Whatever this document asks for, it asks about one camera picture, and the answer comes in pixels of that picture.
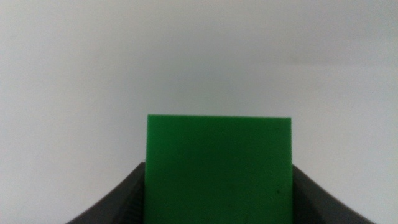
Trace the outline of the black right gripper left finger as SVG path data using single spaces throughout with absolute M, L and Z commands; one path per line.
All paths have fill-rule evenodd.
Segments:
M 68 224 L 142 223 L 145 164 L 141 162 L 120 184 Z

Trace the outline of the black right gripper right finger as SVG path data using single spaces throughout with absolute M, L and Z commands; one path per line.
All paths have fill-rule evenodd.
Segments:
M 293 222 L 373 224 L 329 194 L 296 166 L 293 166 Z

